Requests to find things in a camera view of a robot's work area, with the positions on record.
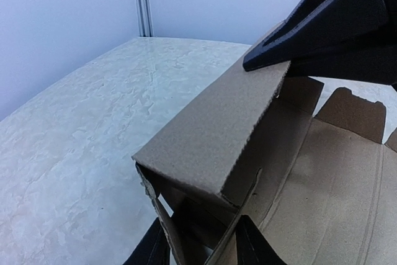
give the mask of cardboard box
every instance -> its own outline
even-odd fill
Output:
[[[237,264],[248,214],[287,264],[394,264],[397,133],[386,109],[243,58],[133,159],[177,264]],[[172,208],[168,213],[163,198]]]

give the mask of marble tabletop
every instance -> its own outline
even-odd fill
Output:
[[[0,122],[0,264],[122,264],[155,218],[131,155],[249,46],[136,38]],[[397,93],[322,79],[383,101]]]

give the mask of white table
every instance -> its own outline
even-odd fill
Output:
[[[130,158],[248,49],[138,38],[58,81],[0,122],[0,264],[122,264],[155,214]],[[325,80],[388,107],[374,84]]]

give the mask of brown cardboard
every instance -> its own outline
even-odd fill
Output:
[[[384,105],[340,88],[313,117],[322,83],[264,70],[237,61],[134,156],[177,263],[236,264],[248,214],[287,264],[396,264]]]

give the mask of open cardboard box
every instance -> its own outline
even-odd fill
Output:
[[[133,159],[177,264],[237,264],[248,214],[287,264],[397,263],[397,133],[386,109],[243,58]],[[172,208],[166,211],[163,198]]]

